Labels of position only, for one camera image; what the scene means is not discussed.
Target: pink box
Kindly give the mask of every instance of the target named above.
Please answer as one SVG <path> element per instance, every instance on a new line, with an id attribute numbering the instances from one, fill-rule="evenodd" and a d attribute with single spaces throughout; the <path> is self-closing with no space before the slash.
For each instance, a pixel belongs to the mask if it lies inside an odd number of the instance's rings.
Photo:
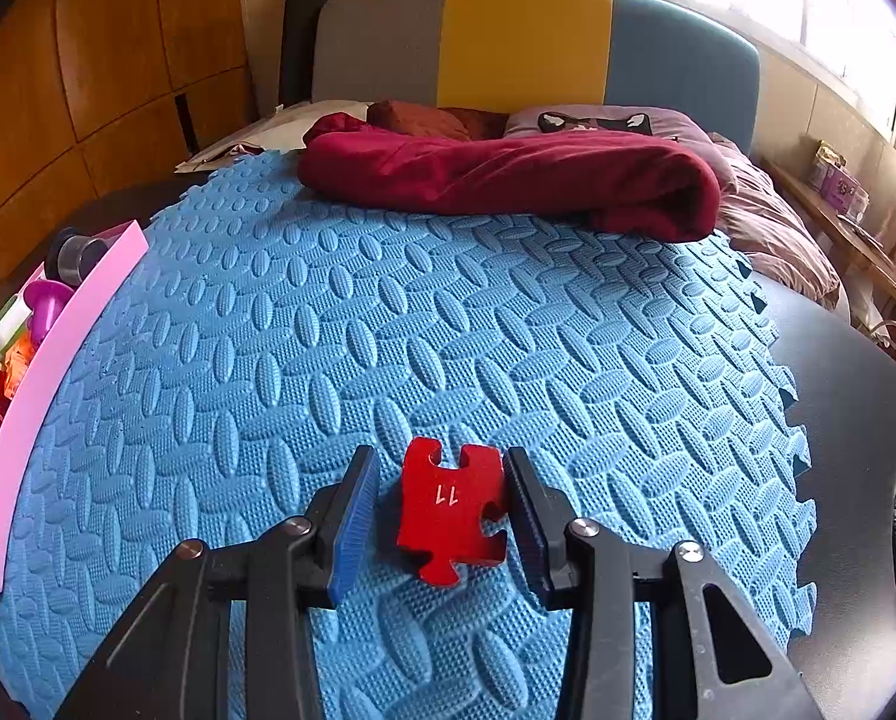
<path id="1" fill-rule="evenodd" d="M 858 189 L 859 183 L 854 179 L 854 176 L 840 167 L 829 165 L 824 180 L 821 181 L 819 194 L 839 214 L 846 214 L 851 204 L 855 201 L 855 194 Z"/>
<path id="2" fill-rule="evenodd" d="M 137 221 L 114 227 L 101 237 L 114 243 L 48 331 L 0 427 L 0 592 L 18 490 L 48 406 L 95 320 L 148 251 L 148 241 Z M 35 271 L 26 284 L 39 278 L 42 271 Z"/>

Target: puzzle piece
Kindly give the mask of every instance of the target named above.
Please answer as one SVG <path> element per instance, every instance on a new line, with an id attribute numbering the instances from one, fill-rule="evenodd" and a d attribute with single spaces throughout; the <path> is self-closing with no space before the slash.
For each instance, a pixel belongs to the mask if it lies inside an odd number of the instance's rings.
<path id="1" fill-rule="evenodd" d="M 418 576 L 451 587 L 459 581 L 453 562 L 499 565 L 507 533 L 485 536 L 482 518 L 504 516 L 504 468 L 498 450 L 464 445 L 458 469 L 442 469 L 441 442 L 416 437 L 408 445 L 401 472 L 402 509 L 398 546 L 431 559 Z"/>

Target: wall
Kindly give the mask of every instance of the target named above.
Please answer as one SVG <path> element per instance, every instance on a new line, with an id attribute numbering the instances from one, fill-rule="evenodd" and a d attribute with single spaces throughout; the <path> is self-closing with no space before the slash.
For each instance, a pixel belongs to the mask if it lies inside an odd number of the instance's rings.
<path id="1" fill-rule="evenodd" d="M 0 279 L 85 201 L 250 121 L 240 0 L 15 0 L 0 19 Z"/>
<path id="2" fill-rule="evenodd" d="M 242 0 L 245 44 L 259 108 L 274 108 L 284 0 Z M 841 151 L 871 196 L 865 223 L 877 229 L 896 192 L 896 150 L 840 97 L 784 56 L 759 45 L 761 98 L 754 156 L 771 157 L 797 172 L 811 162 L 817 141 Z"/>

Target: silver screw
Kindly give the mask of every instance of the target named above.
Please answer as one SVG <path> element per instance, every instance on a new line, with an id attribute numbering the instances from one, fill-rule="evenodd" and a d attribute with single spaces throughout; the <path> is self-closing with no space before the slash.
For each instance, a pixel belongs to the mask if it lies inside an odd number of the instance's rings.
<path id="1" fill-rule="evenodd" d="M 195 560 L 203 550 L 205 550 L 205 545 L 197 538 L 186 538 L 176 546 L 175 554 L 181 557 L 181 560 Z"/>
<path id="2" fill-rule="evenodd" d="M 289 517 L 282 523 L 289 536 L 304 536 L 312 529 L 312 523 L 305 517 Z"/>
<path id="3" fill-rule="evenodd" d="M 704 558 L 704 550 L 697 541 L 682 541 L 677 546 L 677 552 L 685 562 L 700 562 Z"/>
<path id="4" fill-rule="evenodd" d="M 581 536 L 581 538 L 598 536 L 598 532 L 602 529 L 595 520 L 588 519 L 587 517 L 573 519 L 569 527 L 571 527 L 571 532 L 574 533 L 575 536 Z"/>

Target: red blanket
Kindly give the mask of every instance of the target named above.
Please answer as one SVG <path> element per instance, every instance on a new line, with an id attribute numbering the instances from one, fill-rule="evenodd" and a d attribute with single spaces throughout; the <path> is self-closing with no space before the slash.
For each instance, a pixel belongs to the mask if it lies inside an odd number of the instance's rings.
<path id="1" fill-rule="evenodd" d="M 413 213 L 587 212 L 603 232 L 698 241 L 718 179 L 673 141 L 605 130 L 460 143 L 414 138 L 336 113 L 305 135 L 298 178 L 331 199 Z"/>

